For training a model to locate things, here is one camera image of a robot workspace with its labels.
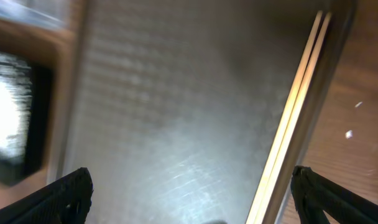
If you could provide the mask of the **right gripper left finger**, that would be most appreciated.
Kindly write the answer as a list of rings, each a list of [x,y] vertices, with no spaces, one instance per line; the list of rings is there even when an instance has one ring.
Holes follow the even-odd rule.
[[[0,224],[84,224],[92,194],[90,172],[81,167],[0,209]]]

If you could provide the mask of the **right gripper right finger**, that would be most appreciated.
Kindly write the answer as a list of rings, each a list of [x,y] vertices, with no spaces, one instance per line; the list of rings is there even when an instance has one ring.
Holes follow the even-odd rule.
[[[295,166],[290,184],[302,224],[378,223],[378,205],[326,179],[309,167]]]

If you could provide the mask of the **pile of white rice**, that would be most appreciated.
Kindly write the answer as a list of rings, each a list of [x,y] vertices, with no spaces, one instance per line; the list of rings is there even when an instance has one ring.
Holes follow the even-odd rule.
[[[33,83],[29,64],[0,52],[0,159],[21,163],[27,144]]]

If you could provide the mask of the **wooden chopstick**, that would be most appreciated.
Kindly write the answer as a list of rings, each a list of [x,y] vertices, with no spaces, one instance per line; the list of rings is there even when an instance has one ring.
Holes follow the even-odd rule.
[[[305,88],[307,88],[307,92],[308,92],[308,89],[309,89],[309,86],[310,86],[310,82],[311,82],[313,73],[315,71],[315,67],[316,67],[316,64],[317,64],[317,61],[318,61],[318,57],[320,55],[321,48],[323,46],[323,42],[324,42],[324,39],[325,39],[325,35],[326,35],[326,32],[327,32],[330,20],[331,20],[331,13],[330,12],[323,13],[322,20],[320,22],[320,25],[319,25],[319,28],[318,28],[318,31],[317,31],[317,34],[316,34],[315,43],[313,44],[313,47],[312,47],[310,59],[308,61],[308,64],[307,64],[307,67],[306,67],[306,70],[305,70],[305,76],[304,76],[304,79],[302,81],[303,86]],[[303,103],[305,101],[307,92],[304,93],[304,92],[301,91],[300,94],[298,94],[298,96],[297,96],[297,100],[302,103],[302,106],[303,106]],[[300,116],[300,112],[295,112],[293,114],[294,117],[297,118],[297,121],[298,121],[298,118]]]
[[[255,197],[247,216],[246,224],[262,223],[264,219],[270,196],[272,195],[277,177],[279,176],[283,164],[285,153],[287,152],[292,137],[293,129],[297,123],[297,118],[295,118],[293,114],[295,112],[300,112],[302,107],[302,103],[297,100],[297,96],[301,91],[304,93],[307,92],[307,88],[303,86],[302,81],[305,76],[305,70],[310,59],[312,47],[315,43],[322,16],[323,11],[318,11],[315,16],[290,93],[288,94],[269,156],[265,163]]]

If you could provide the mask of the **black plastic tray bin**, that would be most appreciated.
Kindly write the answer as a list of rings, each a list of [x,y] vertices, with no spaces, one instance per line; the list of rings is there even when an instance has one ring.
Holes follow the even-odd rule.
[[[27,144],[22,162],[13,163],[0,159],[0,182],[6,185],[17,184],[34,172],[37,172],[42,166],[53,87],[52,69],[26,60],[23,57],[19,58],[25,60],[31,67],[30,76],[33,83],[33,99],[30,108],[31,116]]]

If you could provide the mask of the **brown serving tray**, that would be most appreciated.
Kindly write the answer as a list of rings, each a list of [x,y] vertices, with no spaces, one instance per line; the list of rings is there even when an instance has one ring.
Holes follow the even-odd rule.
[[[262,222],[273,223],[356,1],[71,6],[47,179],[88,168],[88,223],[246,223],[315,16],[331,13]]]

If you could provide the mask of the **clear plastic bin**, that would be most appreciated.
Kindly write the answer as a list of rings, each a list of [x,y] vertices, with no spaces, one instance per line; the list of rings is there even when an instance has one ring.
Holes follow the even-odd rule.
[[[0,0],[0,18],[56,30],[67,25],[68,0]]]

